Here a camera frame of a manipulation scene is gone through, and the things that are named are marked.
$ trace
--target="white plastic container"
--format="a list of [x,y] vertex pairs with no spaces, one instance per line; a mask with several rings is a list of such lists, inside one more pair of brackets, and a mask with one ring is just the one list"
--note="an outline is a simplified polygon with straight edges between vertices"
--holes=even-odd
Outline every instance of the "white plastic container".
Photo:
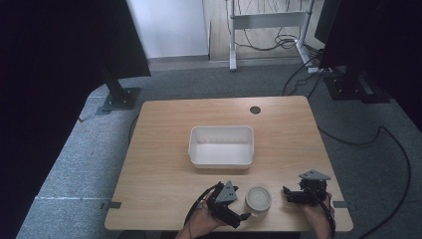
[[246,169],[254,157],[254,131],[241,125],[196,126],[188,152],[197,168]]

